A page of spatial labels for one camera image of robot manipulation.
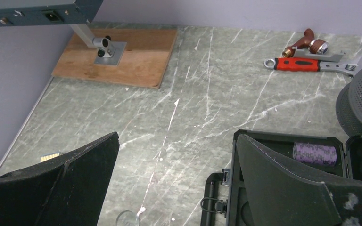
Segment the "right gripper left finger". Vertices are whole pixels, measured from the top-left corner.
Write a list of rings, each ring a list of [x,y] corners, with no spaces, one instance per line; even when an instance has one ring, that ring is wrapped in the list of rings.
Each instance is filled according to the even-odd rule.
[[[0,176],[0,226],[95,226],[118,152],[112,132]]]

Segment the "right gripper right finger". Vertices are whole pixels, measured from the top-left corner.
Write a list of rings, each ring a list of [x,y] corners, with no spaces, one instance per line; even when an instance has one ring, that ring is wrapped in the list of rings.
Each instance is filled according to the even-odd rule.
[[[362,181],[307,166],[247,135],[236,151],[256,226],[362,226]]]

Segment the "purple poker chip stack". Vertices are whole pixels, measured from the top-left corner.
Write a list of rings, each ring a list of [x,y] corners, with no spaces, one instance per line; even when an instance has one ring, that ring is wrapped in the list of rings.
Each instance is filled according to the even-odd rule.
[[[293,159],[303,163],[334,166],[337,163],[337,151],[333,146],[309,143],[294,143]]]

